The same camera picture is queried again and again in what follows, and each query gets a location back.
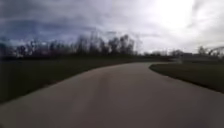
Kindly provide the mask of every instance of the sky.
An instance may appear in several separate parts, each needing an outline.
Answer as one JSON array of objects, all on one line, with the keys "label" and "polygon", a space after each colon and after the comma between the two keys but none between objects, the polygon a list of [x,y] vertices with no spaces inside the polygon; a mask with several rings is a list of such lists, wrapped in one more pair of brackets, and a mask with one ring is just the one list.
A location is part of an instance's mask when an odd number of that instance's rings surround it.
[{"label": "sky", "polygon": [[0,36],[75,40],[127,33],[140,51],[224,45],[222,0],[0,0]]}]

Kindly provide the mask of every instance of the sun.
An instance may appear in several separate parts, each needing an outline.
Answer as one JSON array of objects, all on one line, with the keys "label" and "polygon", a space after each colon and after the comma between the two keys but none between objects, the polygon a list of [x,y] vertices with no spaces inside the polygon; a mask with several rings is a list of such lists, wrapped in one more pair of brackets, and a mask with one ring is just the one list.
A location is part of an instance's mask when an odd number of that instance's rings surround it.
[{"label": "sun", "polygon": [[156,22],[169,30],[181,30],[191,22],[194,0],[157,0]]}]

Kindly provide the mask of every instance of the lawn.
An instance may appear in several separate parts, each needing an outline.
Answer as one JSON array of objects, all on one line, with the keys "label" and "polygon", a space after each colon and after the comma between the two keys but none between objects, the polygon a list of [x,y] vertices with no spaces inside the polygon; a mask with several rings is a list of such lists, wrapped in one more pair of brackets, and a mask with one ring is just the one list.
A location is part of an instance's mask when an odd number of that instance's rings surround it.
[{"label": "lawn", "polygon": [[133,61],[139,60],[77,58],[2,61],[0,62],[0,103],[26,95],[90,69]]},{"label": "lawn", "polygon": [[150,69],[224,93],[224,64],[155,64]]}]

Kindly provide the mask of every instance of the curved road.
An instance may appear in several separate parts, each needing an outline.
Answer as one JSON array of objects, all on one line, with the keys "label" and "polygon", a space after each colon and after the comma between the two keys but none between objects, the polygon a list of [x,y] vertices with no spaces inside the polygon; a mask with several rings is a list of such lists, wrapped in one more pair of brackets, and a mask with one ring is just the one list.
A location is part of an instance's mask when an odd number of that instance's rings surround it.
[{"label": "curved road", "polygon": [[92,70],[0,107],[4,128],[223,128],[224,95],[150,63]]}]

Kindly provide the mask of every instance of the treeline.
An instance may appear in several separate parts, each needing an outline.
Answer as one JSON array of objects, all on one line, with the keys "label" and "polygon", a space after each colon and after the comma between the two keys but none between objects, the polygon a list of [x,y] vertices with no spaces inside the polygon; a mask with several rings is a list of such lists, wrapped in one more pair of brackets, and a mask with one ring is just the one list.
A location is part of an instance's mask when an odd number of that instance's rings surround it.
[{"label": "treeline", "polygon": [[128,35],[104,40],[96,35],[80,36],[74,43],[43,42],[38,39],[14,46],[7,38],[0,39],[2,59],[54,58],[62,56],[133,56],[136,41]]}]

